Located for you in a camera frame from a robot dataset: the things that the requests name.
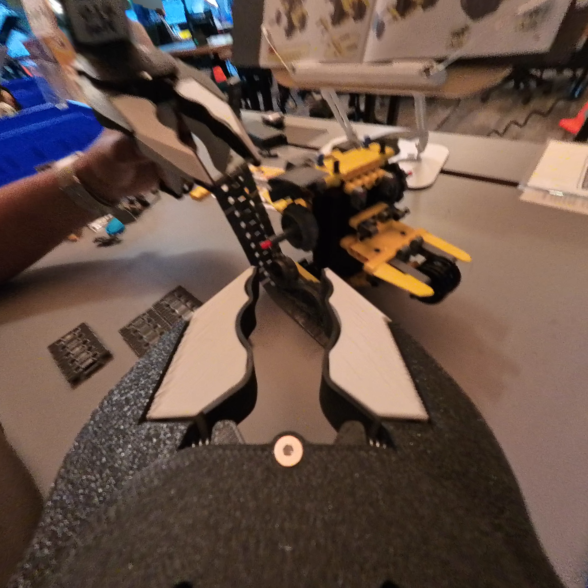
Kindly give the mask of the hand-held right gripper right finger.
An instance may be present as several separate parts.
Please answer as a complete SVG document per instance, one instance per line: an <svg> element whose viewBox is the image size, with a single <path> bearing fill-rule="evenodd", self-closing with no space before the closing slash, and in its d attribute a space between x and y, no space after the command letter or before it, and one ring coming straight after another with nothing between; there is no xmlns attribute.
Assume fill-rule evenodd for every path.
<svg viewBox="0 0 588 588"><path fill-rule="evenodd" d="M387 425L429 420L389 317L332 270L322 273L329 334L322 412L338 433L357 422L368 443L393 443Z"/></svg>

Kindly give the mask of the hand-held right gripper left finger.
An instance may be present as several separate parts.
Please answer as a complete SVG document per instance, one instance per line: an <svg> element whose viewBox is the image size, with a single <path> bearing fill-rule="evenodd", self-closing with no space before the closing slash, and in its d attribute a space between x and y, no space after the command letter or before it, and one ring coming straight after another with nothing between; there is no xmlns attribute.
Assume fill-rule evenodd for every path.
<svg viewBox="0 0 588 588"><path fill-rule="evenodd" d="M192 423L205 440L217 422L239 424L253 412L257 302L252 267L194 311L146 407L147 422Z"/></svg>

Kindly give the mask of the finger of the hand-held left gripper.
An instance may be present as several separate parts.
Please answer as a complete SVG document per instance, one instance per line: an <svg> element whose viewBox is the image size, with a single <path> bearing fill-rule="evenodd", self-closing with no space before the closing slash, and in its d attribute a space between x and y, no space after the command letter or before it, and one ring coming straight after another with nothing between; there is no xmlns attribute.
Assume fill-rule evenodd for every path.
<svg viewBox="0 0 588 588"><path fill-rule="evenodd" d="M176 81L176 105L197 145L206 148L215 166L228 166L230 151L254 166L261 164L257 147L224 95L184 77Z"/></svg>
<svg viewBox="0 0 588 588"><path fill-rule="evenodd" d="M160 179L171 194L185 194L194 185L215 186L194 150L183 143L177 131L158 118L154 103L121 94L112 98L115 111L128 124L140 151L158 167Z"/></svg>

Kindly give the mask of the grey tread link segment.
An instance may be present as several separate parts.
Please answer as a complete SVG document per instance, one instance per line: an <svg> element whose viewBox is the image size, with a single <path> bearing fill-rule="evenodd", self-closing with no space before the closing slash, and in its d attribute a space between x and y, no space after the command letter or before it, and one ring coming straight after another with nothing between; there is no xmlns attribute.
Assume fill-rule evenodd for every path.
<svg viewBox="0 0 588 588"><path fill-rule="evenodd" d="M85 322L48 346L48 352L67 384L75 389L112 359L112 352Z"/></svg>

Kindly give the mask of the yellow black toy vehicle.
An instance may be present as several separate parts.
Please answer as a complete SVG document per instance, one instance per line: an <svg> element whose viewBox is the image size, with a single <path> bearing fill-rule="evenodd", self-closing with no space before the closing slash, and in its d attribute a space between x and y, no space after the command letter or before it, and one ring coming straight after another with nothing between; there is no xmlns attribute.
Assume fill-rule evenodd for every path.
<svg viewBox="0 0 588 588"><path fill-rule="evenodd" d="M471 257L403 222L410 212L400 206L408 174L391 162L397 152L395 139L368 139L288 162L269 180L281 231L261 242L262 251L277 259L278 245L287 241L311 254L297 265L306 279L329 269L355 289L388 283L428 305L443 301L462 281L458 262Z"/></svg>

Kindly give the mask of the large grey tread link mat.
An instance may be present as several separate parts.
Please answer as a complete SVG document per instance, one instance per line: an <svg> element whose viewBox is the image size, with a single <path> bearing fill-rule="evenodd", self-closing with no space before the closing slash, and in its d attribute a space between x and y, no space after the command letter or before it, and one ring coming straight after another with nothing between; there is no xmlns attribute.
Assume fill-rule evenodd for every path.
<svg viewBox="0 0 588 588"><path fill-rule="evenodd" d="M176 324L187 322L202 302L177 286L119 329L134 354L145 356Z"/></svg>

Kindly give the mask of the person's left forearm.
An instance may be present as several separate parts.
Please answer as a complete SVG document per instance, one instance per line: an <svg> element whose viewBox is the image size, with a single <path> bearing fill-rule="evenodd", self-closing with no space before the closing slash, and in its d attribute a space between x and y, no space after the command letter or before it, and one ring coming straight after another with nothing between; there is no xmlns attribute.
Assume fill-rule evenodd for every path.
<svg viewBox="0 0 588 588"><path fill-rule="evenodd" d="M54 171L1 187L1 283L5 283L98 217L62 189Z"/></svg>

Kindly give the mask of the person's left hand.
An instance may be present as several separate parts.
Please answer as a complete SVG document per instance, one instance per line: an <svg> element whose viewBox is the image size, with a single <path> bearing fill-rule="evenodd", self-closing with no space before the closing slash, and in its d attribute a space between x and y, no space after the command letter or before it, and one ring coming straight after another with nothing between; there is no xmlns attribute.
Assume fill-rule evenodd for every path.
<svg viewBox="0 0 588 588"><path fill-rule="evenodd" d="M132 138L116 130L104 129L72 168L94 198L110 205L155 189L160 181L158 167Z"/></svg>

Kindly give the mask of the beige band wristwatch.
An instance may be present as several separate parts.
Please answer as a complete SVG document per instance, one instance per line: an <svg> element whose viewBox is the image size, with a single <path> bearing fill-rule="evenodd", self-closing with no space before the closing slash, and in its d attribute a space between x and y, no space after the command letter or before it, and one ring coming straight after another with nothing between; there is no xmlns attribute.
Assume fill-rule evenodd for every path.
<svg viewBox="0 0 588 588"><path fill-rule="evenodd" d="M55 174L60 190L78 207L94 214L95 218L107 215L115 217L116 209L105 201L96 198L78 178L74 164L81 155L80 151L74 152L52 162L48 169Z"/></svg>

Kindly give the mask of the large blue plastic bin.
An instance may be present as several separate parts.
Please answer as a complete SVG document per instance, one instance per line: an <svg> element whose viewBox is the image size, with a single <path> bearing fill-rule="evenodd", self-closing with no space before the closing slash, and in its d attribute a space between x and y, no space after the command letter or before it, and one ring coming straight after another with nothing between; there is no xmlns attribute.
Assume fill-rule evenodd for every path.
<svg viewBox="0 0 588 588"><path fill-rule="evenodd" d="M1 118L1 186L84 151L102 132L89 107L70 101L59 108L46 102L38 82L34 77L4 82L21 109Z"/></svg>

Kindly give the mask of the white book stand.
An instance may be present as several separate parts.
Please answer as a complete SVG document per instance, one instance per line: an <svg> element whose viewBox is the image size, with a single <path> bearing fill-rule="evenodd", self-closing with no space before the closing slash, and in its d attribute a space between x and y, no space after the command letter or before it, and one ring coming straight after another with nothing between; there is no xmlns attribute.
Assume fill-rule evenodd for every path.
<svg viewBox="0 0 588 588"><path fill-rule="evenodd" d="M446 83L435 61L369 63L367 41L375 1L233 1L232 56L236 66L269 70L281 86L320 92L348 142L359 144L337 92L413 96L416 129L399 140L394 157L408 188L429 188L449 156L429 142L425 92Z"/></svg>

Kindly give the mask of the toy instruction booklet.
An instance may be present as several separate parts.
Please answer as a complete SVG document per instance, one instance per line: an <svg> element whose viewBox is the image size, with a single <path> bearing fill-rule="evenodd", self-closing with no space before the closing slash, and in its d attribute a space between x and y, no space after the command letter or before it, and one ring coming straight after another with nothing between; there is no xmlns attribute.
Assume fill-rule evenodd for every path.
<svg viewBox="0 0 588 588"><path fill-rule="evenodd" d="M264 1L261 63L546 52L572 1Z"/></svg>

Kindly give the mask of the printed white paper sheet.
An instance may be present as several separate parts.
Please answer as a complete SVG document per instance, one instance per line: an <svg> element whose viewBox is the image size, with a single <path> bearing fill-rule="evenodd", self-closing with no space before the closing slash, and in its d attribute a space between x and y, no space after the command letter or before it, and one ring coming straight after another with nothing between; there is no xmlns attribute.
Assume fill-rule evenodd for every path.
<svg viewBox="0 0 588 588"><path fill-rule="evenodd" d="M587 215L587 143L548 141L518 188L523 202Z"/></svg>

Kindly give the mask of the red plastic object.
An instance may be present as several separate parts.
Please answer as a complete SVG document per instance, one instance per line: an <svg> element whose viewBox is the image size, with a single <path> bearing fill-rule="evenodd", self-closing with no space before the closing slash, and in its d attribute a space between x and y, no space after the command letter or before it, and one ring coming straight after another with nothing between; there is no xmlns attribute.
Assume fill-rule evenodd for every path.
<svg viewBox="0 0 588 588"><path fill-rule="evenodd" d="M587 121L587 102L580 108L577 115L572 118L564 118L559 121L559 126L567 133L576 136Z"/></svg>

